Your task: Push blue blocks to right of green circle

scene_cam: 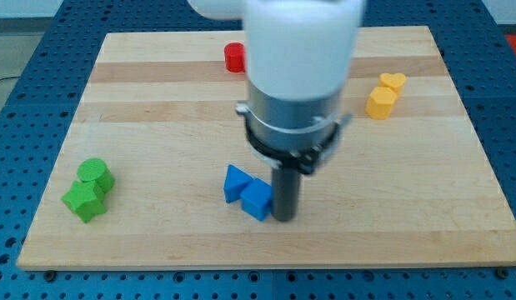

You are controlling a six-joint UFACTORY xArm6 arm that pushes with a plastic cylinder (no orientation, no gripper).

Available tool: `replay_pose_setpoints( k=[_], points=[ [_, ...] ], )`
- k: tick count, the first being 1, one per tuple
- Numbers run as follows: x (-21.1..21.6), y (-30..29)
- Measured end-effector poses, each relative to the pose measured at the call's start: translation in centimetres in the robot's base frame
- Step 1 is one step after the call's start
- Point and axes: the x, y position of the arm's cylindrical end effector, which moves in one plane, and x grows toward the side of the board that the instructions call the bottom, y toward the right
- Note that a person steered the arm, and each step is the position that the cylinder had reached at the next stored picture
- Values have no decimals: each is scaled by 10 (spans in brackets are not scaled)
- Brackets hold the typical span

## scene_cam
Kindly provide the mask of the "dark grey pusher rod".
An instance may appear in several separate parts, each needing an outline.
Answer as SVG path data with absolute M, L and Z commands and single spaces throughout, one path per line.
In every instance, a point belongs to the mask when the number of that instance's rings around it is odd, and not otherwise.
M 280 222 L 292 220 L 297 213 L 301 174 L 291 168 L 272 170 L 272 215 Z

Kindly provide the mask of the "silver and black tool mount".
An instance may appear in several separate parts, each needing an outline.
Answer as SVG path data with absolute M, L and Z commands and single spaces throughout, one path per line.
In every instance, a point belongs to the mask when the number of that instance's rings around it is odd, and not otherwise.
M 275 170 L 313 174 L 336 152 L 343 129 L 353 115 L 339 111 L 340 92 L 292 100 L 273 97 L 252 83 L 248 100 L 235 106 L 244 118 L 254 155 Z

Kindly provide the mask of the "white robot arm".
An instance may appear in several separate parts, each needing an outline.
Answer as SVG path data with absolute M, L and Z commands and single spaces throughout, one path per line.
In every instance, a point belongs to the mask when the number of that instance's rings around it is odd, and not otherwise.
M 272 168 L 272 215 L 297 213 L 301 177 L 335 152 L 351 115 L 340 96 L 366 3 L 188 0 L 204 18 L 239 20 L 248 99 L 238 102 L 249 144 Z

